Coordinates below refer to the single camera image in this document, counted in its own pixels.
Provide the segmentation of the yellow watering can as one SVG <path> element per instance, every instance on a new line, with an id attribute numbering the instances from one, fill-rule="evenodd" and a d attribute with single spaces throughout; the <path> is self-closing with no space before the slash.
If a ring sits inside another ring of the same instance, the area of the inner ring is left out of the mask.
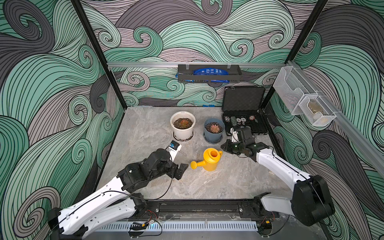
<path id="1" fill-rule="evenodd" d="M 222 155 L 222 151 L 218 151 L 214 148 L 208 148 L 203 153 L 203 160 L 200 162 L 192 161 L 191 168 L 196 169 L 198 167 L 202 167 L 208 172 L 215 171 Z"/>

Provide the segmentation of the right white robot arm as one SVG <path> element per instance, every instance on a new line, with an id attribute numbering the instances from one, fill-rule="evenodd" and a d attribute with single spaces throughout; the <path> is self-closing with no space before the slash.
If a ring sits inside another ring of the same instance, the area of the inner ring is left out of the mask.
<path id="1" fill-rule="evenodd" d="M 222 150 L 238 157 L 250 158 L 272 171 L 291 190 L 291 197 L 265 193 L 257 196 L 261 210 L 295 217 L 305 226 L 312 226 L 335 213 L 328 184 L 319 175 L 310 175 L 278 156 L 272 146 L 257 142 L 246 127 L 231 129 L 232 139 Z"/>

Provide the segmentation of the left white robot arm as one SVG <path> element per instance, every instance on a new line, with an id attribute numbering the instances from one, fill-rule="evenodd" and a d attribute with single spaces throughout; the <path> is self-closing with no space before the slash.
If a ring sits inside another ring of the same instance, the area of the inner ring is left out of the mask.
<path id="1" fill-rule="evenodd" d="M 166 149 L 157 149 L 148 158 L 126 165 L 106 185 L 78 203 L 51 209 L 49 238 L 82 240 L 103 226 L 144 212 L 147 199 L 137 191 L 164 175 L 180 180 L 188 168 L 187 164 L 174 162 L 181 148 L 171 143 Z"/>

